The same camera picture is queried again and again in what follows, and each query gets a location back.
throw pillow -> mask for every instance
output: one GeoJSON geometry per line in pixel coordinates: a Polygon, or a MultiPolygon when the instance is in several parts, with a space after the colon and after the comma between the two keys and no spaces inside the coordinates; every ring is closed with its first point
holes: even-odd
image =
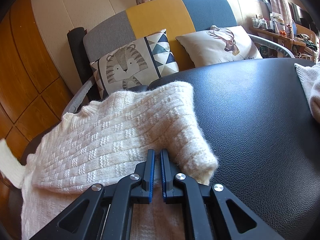
{"type": "Polygon", "coordinates": [[[262,58],[242,26],[188,33],[176,37],[186,49],[195,67],[243,59],[262,58]]]}
{"type": "Polygon", "coordinates": [[[166,30],[140,38],[91,63],[101,99],[179,71],[166,30]]]}

silver screw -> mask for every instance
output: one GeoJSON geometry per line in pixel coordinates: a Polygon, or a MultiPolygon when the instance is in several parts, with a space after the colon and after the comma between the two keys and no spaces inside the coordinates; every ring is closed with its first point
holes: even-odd
{"type": "Polygon", "coordinates": [[[213,186],[213,189],[214,189],[215,191],[222,191],[222,190],[223,190],[223,185],[221,185],[221,184],[215,184],[215,185],[213,186]]]}
{"type": "Polygon", "coordinates": [[[91,186],[91,189],[93,190],[93,191],[99,191],[99,190],[101,190],[102,189],[102,186],[101,186],[101,184],[93,184],[92,186],[91,186]]]}
{"type": "Polygon", "coordinates": [[[140,175],[137,174],[137,173],[131,174],[131,175],[130,175],[130,179],[132,179],[132,180],[138,180],[138,179],[140,179],[140,175]]]}
{"type": "Polygon", "coordinates": [[[185,178],[186,178],[186,176],[183,173],[176,174],[176,179],[178,179],[178,180],[184,180],[185,178]]]}

folded clothes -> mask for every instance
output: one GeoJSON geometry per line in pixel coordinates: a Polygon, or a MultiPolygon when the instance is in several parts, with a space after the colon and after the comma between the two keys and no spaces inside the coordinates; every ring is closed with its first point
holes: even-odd
{"type": "MultiPolygon", "coordinates": [[[[0,170],[22,190],[22,239],[32,237],[92,184],[117,183],[145,161],[148,149],[161,148],[169,150],[182,172],[203,184],[218,166],[197,125],[188,83],[142,93],[118,91],[78,114],[65,114],[25,167],[1,141],[0,170]]],[[[182,214],[162,202],[158,174],[153,203],[133,209],[131,239],[184,238],[182,214]]]]}
{"type": "Polygon", "coordinates": [[[311,114],[320,123],[320,63],[304,67],[297,63],[297,74],[308,100],[311,114]]]}

television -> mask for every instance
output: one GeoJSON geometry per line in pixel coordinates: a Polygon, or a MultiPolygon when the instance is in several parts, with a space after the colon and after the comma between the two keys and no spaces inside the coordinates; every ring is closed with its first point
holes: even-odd
{"type": "Polygon", "coordinates": [[[307,11],[294,3],[291,3],[290,10],[296,24],[312,30],[317,36],[319,36],[319,30],[307,11]]]}

white knit sweater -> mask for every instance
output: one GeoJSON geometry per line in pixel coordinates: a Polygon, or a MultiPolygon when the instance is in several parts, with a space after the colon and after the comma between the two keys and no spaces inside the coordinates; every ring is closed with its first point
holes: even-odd
{"type": "MultiPolygon", "coordinates": [[[[198,128],[193,89],[173,82],[153,91],[118,91],[67,113],[22,167],[5,141],[0,170],[23,195],[22,239],[27,240],[94,183],[111,185],[133,173],[148,149],[168,148],[170,159],[208,184],[217,159],[198,128]]],[[[162,200],[159,170],[150,205],[135,205],[131,239],[184,239],[180,206],[162,200]]]]}

